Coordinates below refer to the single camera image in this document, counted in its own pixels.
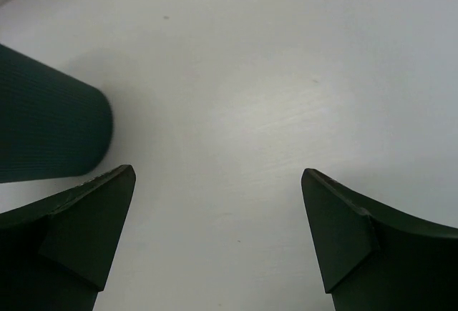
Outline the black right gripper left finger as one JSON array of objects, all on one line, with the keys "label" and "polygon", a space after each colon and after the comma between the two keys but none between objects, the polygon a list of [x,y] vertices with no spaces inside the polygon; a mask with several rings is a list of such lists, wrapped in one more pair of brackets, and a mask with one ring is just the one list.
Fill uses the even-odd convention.
[{"label": "black right gripper left finger", "polygon": [[125,164],[1,213],[1,309],[93,310],[135,182]]}]

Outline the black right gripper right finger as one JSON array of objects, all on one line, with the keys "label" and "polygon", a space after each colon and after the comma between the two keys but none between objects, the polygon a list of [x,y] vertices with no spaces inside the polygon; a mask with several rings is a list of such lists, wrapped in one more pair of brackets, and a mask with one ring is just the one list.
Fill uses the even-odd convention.
[{"label": "black right gripper right finger", "polygon": [[456,310],[457,229],[401,212],[316,169],[301,178],[336,310]]}]

